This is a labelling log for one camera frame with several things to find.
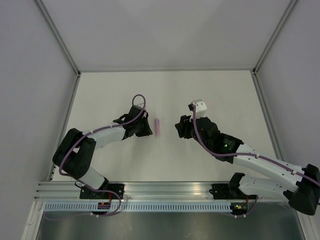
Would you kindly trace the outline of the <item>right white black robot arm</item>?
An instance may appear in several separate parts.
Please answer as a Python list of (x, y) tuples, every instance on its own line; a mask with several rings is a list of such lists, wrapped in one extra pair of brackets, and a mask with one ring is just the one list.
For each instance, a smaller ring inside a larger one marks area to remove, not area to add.
[(242, 166), (267, 177), (250, 177), (235, 173), (228, 183), (228, 194), (235, 199), (242, 195), (283, 199), (296, 211), (313, 216), (320, 204), (320, 170), (263, 156), (242, 140), (219, 131), (208, 117), (196, 120), (190, 115), (175, 124), (178, 136), (194, 139), (211, 156), (221, 162)]

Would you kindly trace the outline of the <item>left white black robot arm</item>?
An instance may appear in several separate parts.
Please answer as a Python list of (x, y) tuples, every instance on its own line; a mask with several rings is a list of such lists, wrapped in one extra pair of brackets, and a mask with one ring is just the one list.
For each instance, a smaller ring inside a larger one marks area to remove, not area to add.
[(97, 199), (104, 199), (109, 193), (109, 180), (91, 166), (95, 150), (132, 136), (152, 135), (148, 117), (145, 109), (132, 105), (127, 114), (105, 127), (93, 131), (72, 128), (58, 146), (52, 162), (63, 173), (83, 183)]

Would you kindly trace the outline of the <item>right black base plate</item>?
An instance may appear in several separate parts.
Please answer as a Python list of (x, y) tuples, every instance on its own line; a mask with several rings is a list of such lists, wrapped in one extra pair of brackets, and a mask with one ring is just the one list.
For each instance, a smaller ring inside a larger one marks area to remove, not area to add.
[(214, 183), (209, 189), (214, 200), (246, 200), (247, 197), (238, 189), (229, 189), (227, 183)]

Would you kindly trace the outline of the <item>aluminium mounting rail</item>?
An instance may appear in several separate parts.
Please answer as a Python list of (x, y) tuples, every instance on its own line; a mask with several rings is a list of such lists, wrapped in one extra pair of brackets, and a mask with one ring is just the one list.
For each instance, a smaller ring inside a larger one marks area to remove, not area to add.
[[(224, 184), (224, 181), (129, 181), (122, 182), (124, 187), (117, 192), (123, 194), (124, 201), (134, 202), (190, 202), (210, 201), (213, 184)], [(73, 181), (39, 182), (33, 195), (38, 201), (79, 201), (83, 193)]]

